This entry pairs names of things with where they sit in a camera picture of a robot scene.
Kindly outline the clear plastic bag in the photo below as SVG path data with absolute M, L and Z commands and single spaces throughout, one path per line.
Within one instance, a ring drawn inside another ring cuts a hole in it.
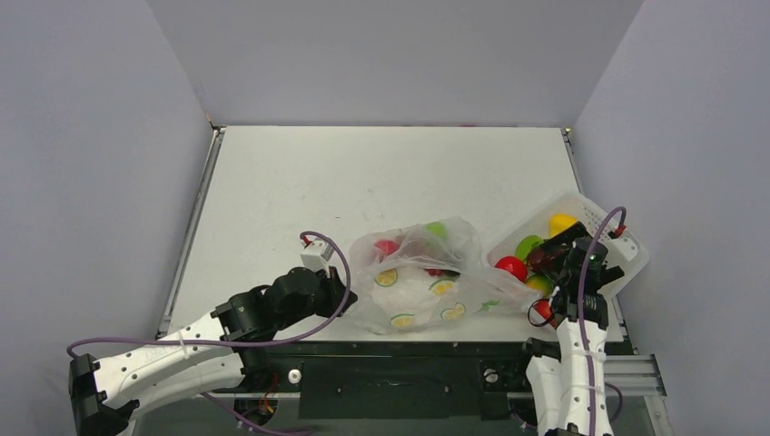
M 437 330 L 489 313 L 519 314 L 540 294 L 509 273 L 484 263 L 478 232 L 459 217 L 439 220 L 449 239 L 423 228 L 425 223 L 361 236 L 348 260 L 358 300 L 345 320 L 369 332 Z M 374 243 L 393 240 L 400 249 L 379 259 Z M 452 270 L 459 277 L 430 277 L 424 269 Z

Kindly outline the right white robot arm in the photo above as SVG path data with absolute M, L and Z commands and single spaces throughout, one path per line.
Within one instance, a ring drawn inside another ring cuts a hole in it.
M 604 364 L 608 303 L 600 293 L 623 276 L 608 268 L 607 247 L 577 222 L 528 254 L 534 272 L 553 281 L 542 325 L 554 327 L 558 342 L 531 338 L 527 354 L 512 363 L 514 380 L 533 393 L 540 435 L 611 435 Z

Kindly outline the red fake apple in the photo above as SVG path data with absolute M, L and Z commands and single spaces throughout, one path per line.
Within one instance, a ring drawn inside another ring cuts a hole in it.
M 533 311 L 536 313 L 536 315 L 533 315 L 533 323 L 536 327 L 554 326 L 555 315 L 551 310 L 549 300 L 540 299 L 535 301 Z

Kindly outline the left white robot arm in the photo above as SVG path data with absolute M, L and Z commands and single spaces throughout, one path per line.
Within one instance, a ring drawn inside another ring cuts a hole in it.
M 276 334 L 312 316 L 326 322 L 358 300 L 333 267 L 296 267 L 269 285 L 233 295 L 197 321 L 159 340 L 124 339 L 133 349 L 71 357 L 68 393 L 79 435 L 117 435 L 142 414 L 187 396 L 271 378 L 267 348 Z

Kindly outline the dark red fake plum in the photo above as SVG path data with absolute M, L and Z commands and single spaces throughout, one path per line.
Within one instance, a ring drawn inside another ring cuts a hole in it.
M 561 274 L 569 250 L 570 246 L 566 243 L 543 242 L 529 252 L 527 265 L 534 273 L 556 279 Z

